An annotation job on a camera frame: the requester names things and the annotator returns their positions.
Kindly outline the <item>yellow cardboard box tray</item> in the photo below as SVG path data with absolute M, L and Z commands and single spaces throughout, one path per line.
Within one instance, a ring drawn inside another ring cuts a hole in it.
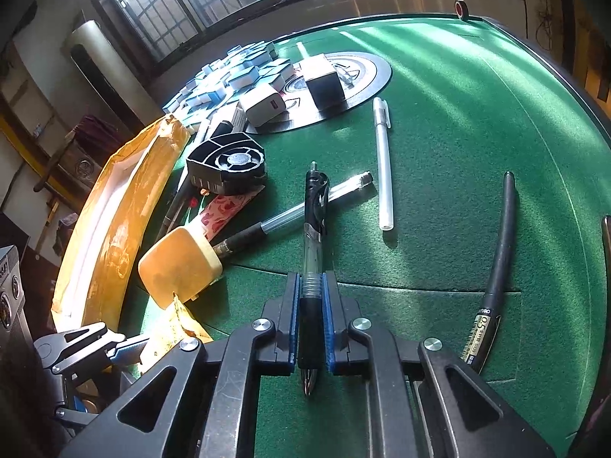
M 98 321 L 118 329 L 146 227 L 190 137 L 166 115 L 110 156 L 62 259 L 51 307 L 57 331 Z

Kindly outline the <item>black grip ballpoint pen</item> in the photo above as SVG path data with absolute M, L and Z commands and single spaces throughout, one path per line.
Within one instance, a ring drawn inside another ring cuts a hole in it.
M 328 204 L 346 200 L 353 194 L 359 194 L 373 186 L 373 176 L 370 172 L 357 174 L 346 181 L 330 188 Z M 298 223 L 304 222 L 304 203 L 292 207 L 281 214 L 264 221 L 256 222 L 252 226 L 218 242 L 212 246 L 218 258 L 222 261 L 232 254 L 236 254 L 247 247 L 264 241 L 269 235 L 284 229 L 291 229 Z

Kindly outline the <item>clear black gel pen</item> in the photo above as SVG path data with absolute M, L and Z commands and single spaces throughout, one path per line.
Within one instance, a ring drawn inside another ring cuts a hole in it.
M 323 238 L 329 195 L 329 179 L 312 161 L 305 175 L 304 265 L 299 294 L 297 362 L 304 395 L 314 393 L 324 362 L 322 314 Z

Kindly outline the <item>pink rose hand cream tube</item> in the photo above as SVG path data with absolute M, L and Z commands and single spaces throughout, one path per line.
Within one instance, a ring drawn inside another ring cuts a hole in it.
M 258 186 L 247 194 L 217 195 L 185 227 L 190 232 L 202 234 L 210 242 L 246 205 L 253 201 L 263 186 Z

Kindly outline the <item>white silver pen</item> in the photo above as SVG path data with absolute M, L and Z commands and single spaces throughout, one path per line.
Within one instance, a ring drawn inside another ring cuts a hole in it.
M 376 153 L 378 162 L 378 210 L 379 227 L 383 232 L 394 229 L 393 180 L 391 179 L 390 110 L 387 102 L 380 97 L 373 99 L 373 116 L 376 131 Z

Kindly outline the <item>white orange ointment box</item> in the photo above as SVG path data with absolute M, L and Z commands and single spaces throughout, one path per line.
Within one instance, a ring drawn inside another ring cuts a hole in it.
M 210 121 L 212 135 L 242 132 L 246 126 L 246 113 L 239 102 L 231 102 L 218 109 Z

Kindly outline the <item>yellow crumpled packet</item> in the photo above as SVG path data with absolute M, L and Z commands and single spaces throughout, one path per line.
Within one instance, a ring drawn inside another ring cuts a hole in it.
M 148 337 L 148 341 L 140 355 L 141 373 L 150 369 L 182 340 L 194 338 L 202 343 L 212 341 L 212 337 L 192 317 L 178 296 L 174 296 L 171 305 L 145 329 L 144 334 Z

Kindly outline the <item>black red marker pen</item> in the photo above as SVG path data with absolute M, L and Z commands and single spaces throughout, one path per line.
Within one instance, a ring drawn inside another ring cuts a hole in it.
M 205 139 L 210 139 L 211 137 L 215 137 L 215 135 L 211 134 L 211 129 L 209 127 Z M 169 231 L 175 229 L 175 227 L 178 226 L 178 224 L 181 222 L 184 213 L 192 207 L 192 199 L 197 197 L 198 194 L 199 189 L 192 185 L 191 182 L 189 182 L 189 178 L 185 188 L 183 188 L 179 192 L 174 192 L 172 200 L 170 201 L 170 205 L 167 208 L 165 215 L 163 216 L 162 225 L 160 226 L 160 229 L 157 232 L 154 242 L 160 241 L 160 239 L 166 236 Z

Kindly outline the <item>white paint marker pen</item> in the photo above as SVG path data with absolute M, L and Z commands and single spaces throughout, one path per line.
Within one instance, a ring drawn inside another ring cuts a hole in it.
M 208 119 L 202 120 L 199 123 L 197 131 L 192 136 L 192 138 L 189 140 L 188 144 L 186 145 L 185 149 L 183 150 L 183 153 L 180 157 L 180 160 L 182 162 L 182 172 L 178 180 L 176 192 L 181 191 L 183 188 L 185 188 L 186 184 L 188 183 L 189 176 L 188 176 L 188 165 L 186 164 L 186 159 L 188 159 L 189 155 L 192 154 L 192 152 L 196 149 L 196 147 L 198 147 L 199 145 L 201 145 L 204 142 L 209 127 L 210 127 L 210 121 Z

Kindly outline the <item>white phone charger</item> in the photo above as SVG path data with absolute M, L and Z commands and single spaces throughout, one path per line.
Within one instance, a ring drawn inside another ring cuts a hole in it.
M 251 127 L 258 128 L 287 109 L 282 95 L 272 85 L 261 84 L 240 96 L 240 108 Z

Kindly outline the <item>black white cigarette box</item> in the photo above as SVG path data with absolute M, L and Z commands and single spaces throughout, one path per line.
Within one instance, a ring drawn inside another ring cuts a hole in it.
M 339 75 L 326 55 L 319 54 L 304 58 L 301 61 L 300 69 L 307 90 L 319 110 L 326 110 L 345 100 Z

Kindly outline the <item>blue white mahjong tile pile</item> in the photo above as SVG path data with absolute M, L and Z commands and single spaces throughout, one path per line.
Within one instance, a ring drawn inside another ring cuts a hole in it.
M 225 105 L 259 85 L 281 92 L 295 74 L 293 62 L 280 58 L 273 42 L 254 42 L 230 48 L 223 58 L 204 64 L 163 106 L 184 126 L 209 123 Z

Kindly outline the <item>round table centre console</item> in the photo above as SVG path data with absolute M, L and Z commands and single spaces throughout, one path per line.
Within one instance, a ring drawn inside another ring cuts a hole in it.
M 377 96 L 390 81 L 390 63 L 366 52 L 333 52 L 300 60 L 280 95 L 285 111 L 248 134 L 280 134 L 328 120 Z

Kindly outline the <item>white air conditioner column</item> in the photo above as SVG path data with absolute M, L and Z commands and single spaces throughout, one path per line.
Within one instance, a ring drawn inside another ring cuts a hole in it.
M 132 132 L 163 117 L 136 76 L 95 21 L 86 21 L 66 39 L 70 59 L 115 116 Z

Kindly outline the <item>black tape roll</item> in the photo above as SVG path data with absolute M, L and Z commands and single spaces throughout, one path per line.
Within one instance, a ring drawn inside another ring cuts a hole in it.
M 469 8 L 464 0 L 455 0 L 455 12 L 461 21 L 468 22 L 470 20 Z

